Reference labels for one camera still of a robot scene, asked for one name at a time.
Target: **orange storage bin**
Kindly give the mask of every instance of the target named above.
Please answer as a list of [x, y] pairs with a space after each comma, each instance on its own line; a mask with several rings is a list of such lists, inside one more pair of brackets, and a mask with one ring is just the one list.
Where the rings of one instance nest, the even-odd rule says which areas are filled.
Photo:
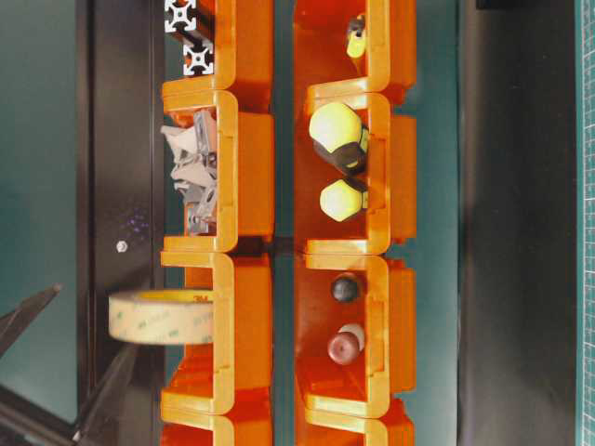
[[186, 346], [162, 391], [162, 413], [221, 415], [268, 398], [271, 386], [271, 268], [267, 256], [162, 252], [164, 267], [185, 268], [185, 286], [212, 289], [213, 343]]
[[377, 420], [310, 411], [296, 404], [296, 444], [414, 446], [415, 427], [400, 400], [392, 400], [387, 414]]
[[242, 402], [225, 416], [189, 414], [174, 409], [162, 412], [161, 446], [270, 446], [271, 404], [268, 400]]
[[[331, 295], [340, 272], [361, 277], [365, 293], [350, 303]], [[391, 395], [416, 386], [415, 273], [378, 256], [298, 256], [296, 376], [310, 410], [379, 418]], [[350, 365], [334, 363], [327, 344], [347, 323], [359, 323], [365, 348]]]
[[[347, 55], [350, 20], [365, 14], [362, 72]], [[416, 0], [297, 0], [294, 58], [297, 93], [332, 98], [380, 92], [402, 103], [417, 76]]]
[[215, 15], [214, 72], [165, 82], [164, 99], [229, 89], [242, 110], [267, 112], [273, 73], [273, 1], [210, 0], [201, 5]]
[[164, 111], [182, 127], [192, 115], [215, 107], [218, 144], [217, 234], [166, 236], [166, 251], [229, 252], [239, 237], [274, 232], [274, 122], [268, 114], [238, 110], [227, 91], [203, 91], [164, 99]]
[[[364, 214], [336, 222], [321, 209], [321, 191], [343, 175], [313, 148], [309, 134], [312, 114], [323, 105], [341, 101], [368, 126], [368, 188]], [[296, 123], [295, 240], [308, 254], [380, 255], [391, 243], [404, 243], [417, 232], [416, 120], [391, 114], [382, 95], [367, 93], [315, 100], [306, 104]]]

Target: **brown knob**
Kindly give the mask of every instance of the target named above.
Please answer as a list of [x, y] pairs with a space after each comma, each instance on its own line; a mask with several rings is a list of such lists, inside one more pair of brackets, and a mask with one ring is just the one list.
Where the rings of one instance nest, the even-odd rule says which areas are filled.
[[337, 364], [351, 364], [360, 356], [360, 341], [353, 333], [337, 333], [328, 343], [328, 356]]

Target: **3m tape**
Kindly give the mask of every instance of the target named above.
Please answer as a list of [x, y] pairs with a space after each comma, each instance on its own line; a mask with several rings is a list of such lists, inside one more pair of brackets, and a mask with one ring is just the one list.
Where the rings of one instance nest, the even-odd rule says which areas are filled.
[[212, 291], [165, 290], [110, 296], [110, 336], [150, 345], [213, 342]]

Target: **green cutting mat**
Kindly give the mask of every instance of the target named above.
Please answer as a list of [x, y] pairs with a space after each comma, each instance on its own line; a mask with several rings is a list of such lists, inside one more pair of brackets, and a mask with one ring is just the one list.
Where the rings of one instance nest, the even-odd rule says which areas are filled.
[[578, 354], [576, 444], [595, 445], [595, 0], [576, 4]]

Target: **bolt head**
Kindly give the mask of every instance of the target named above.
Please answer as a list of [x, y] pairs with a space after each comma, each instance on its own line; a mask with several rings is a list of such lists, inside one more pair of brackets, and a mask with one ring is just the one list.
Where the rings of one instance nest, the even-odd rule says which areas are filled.
[[115, 250], [118, 253], [125, 253], [128, 250], [128, 243], [126, 243], [124, 240], [121, 240], [115, 245]]

